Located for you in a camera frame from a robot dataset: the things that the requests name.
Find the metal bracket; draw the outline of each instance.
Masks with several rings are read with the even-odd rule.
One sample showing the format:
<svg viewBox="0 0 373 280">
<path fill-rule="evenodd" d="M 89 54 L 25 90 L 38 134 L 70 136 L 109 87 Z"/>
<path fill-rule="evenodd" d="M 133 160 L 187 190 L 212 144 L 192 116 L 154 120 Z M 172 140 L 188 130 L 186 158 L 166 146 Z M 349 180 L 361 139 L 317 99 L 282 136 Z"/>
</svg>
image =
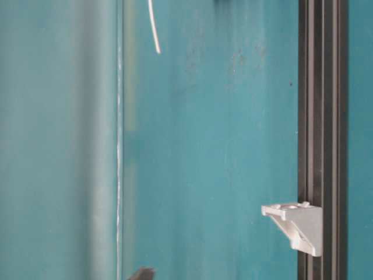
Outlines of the metal bracket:
<svg viewBox="0 0 373 280">
<path fill-rule="evenodd" d="M 290 240 L 290 247 L 322 255 L 322 208 L 309 202 L 262 206 L 263 216 L 270 216 Z"/>
</svg>

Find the metal frame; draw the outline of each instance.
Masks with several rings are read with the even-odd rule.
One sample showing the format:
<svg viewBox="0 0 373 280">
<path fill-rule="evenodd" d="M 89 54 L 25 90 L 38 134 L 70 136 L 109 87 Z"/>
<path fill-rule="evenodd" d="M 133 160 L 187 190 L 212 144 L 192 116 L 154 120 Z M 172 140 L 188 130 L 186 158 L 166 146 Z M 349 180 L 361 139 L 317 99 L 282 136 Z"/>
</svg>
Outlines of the metal frame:
<svg viewBox="0 0 373 280">
<path fill-rule="evenodd" d="M 347 0 L 299 0 L 298 201 L 323 208 L 323 254 L 299 280 L 346 279 Z"/>
</svg>

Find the teal painted surface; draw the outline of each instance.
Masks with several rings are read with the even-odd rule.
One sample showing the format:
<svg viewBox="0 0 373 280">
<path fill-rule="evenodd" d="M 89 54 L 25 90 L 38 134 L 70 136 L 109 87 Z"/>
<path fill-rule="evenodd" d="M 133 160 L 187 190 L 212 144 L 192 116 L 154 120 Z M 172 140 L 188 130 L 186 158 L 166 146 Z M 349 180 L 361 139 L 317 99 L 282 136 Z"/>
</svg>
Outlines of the teal painted surface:
<svg viewBox="0 0 373 280">
<path fill-rule="evenodd" d="M 0 279 L 115 279 L 116 1 L 0 1 Z"/>
<path fill-rule="evenodd" d="M 126 277 L 296 279 L 297 2 L 124 2 Z"/>
<path fill-rule="evenodd" d="M 348 276 L 372 279 L 373 2 L 349 1 Z"/>
</svg>

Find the vertical rail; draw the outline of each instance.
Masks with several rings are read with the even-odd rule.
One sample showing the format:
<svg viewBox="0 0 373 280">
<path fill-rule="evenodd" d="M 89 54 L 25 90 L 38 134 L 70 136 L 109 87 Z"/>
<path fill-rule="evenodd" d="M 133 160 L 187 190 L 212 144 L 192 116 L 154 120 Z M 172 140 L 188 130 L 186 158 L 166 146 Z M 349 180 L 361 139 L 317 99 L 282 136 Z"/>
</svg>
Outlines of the vertical rail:
<svg viewBox="0 0 373 280">
<path fill-rule="evenodd" d="M 298 200 L 323 208 L 323 256 L 299 280 L 346 279 L 347 0 L 299 1 Z"/>
</svg>

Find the white wire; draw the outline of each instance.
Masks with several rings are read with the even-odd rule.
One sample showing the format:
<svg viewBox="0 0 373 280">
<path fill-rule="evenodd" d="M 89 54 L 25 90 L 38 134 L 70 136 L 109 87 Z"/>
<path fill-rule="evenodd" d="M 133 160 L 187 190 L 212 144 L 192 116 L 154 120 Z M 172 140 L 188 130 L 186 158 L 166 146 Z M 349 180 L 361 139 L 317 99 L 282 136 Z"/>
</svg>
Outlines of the white wire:
<svg viewBox="0 0 373 280">
<path fill-rule="evenodd" d="M 149 4 L 149 16 L 150 16 L 150 23 L 152 25 L 154 43 L 156 45 L 156 51 L 157 51 L 157 53 L 160 54 L 161 53 L 161 48 L 159 47 L 158 34 L 157 34 L 157 28 L 156 28 L 156 21 L 154 19 L 153 0 L 148 0 L 148 4 Z"/>
</svg>

